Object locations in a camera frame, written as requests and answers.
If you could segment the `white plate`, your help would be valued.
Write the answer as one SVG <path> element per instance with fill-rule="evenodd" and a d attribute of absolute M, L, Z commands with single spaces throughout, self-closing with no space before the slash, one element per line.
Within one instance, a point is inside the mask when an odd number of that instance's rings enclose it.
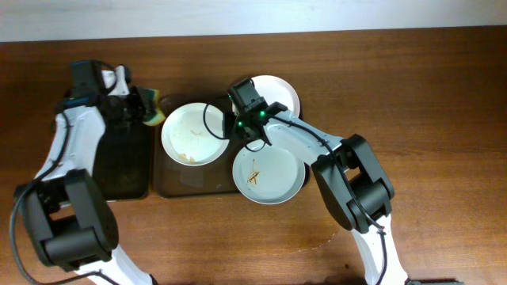
<path fill-rule="evenodd" d="M 163 150 L 175 162 L 187 166 L 206 165 L 218 159 L 227 149 L 223 136 L 223 112 L 205 103 L 185 104 L 171 112 L 162 125 Z"/>
<path fill-rule="evenodd" d="M 301 117 L 301 104 L 294 88 L 284 79 L 272 75 L 252 77 L 253 85 L 267 105 L 279 102 L 286 106 L 296 117 Z"/>

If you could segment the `green yellow sponge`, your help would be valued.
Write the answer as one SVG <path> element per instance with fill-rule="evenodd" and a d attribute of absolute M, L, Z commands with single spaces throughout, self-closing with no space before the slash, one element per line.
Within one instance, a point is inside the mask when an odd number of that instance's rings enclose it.
<path fill-rule="evenodd" d="M 162 123 L 166 116 L 159 107 L 160 92 L 157 89 L 143 89 L 141 97 L 145 108 L 143 123 L 150 127 Z"/>

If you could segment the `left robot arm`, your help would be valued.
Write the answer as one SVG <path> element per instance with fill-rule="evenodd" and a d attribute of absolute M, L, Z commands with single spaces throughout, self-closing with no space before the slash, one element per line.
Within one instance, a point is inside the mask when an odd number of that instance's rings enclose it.
<path fill-rule="evenodd" d="M 42 264 L 96 284 L 152 284 L 120 246 L 112 201 L 144 197 L 158 91 L 132 84 L 125 65 L 71 64 L 72 86 L 55 107 L 55 136 L 35 178 L 17 187 L 21 219 Z"/>

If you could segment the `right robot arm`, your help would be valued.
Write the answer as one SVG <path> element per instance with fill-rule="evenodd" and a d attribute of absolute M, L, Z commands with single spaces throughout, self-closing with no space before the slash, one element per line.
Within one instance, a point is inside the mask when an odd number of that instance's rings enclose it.
<path fill-rule="evenodd" d="M 395 190 L 368 141 L 330 135 L 279 102 L 268 104 L 252 78 L 227 91 L 236 113 L 225 116 L 229 139 L 260 139 L 308 164 L 328 212 L 356 242 L 368 284 L 407 284 L 391 232 Z"/>

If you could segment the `black plastic tray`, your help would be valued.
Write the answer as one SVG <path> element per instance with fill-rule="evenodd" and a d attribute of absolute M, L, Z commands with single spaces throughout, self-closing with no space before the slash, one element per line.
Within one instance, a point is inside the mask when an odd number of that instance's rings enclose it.
<path fill-rule="evenodd" d="M 139 107 L 118 107 L 103 117 L 93 179 L 106 200 L 142 199 L 151 178 L 152 130 L 142 122 Z"/>

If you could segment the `brown translucent tray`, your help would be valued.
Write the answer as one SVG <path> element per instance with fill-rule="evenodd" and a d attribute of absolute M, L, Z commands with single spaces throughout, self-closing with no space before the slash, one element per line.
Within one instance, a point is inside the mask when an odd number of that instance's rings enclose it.
<path fill-rule="evenodd" d="M 217 160 L 202 166 L 187 166 L 174 161 L 162 146 L 162 125 L 154 131 L 152 188 L 160 196 L 175 199 L 238 193 L 232 176 L 233 161 L 245 146 L 244 141 L 230 142 Z"/>

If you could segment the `white plate top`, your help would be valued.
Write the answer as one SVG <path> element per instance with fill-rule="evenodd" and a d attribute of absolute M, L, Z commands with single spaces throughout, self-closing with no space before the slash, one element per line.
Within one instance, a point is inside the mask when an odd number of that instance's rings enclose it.
<path fill-rule="evenodd" d="M 301 104 L 294 88 L 284 79 L 272 75 L 252 77 L 253 85 L 267 105 L 279 102 L 286 106 L 296 117 L 301 117 Z"/>

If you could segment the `pale blue plate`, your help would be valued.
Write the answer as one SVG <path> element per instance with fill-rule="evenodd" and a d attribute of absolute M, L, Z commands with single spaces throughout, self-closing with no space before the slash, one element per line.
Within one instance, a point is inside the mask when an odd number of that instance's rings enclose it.
<path fill-rule="evenodd" d="M 237 189 L 255 203 L 284 203 L 303 187 L 305 165 L 290 152 L 261 140 L 244 146 L 236 155 L 232 176 Z"/>

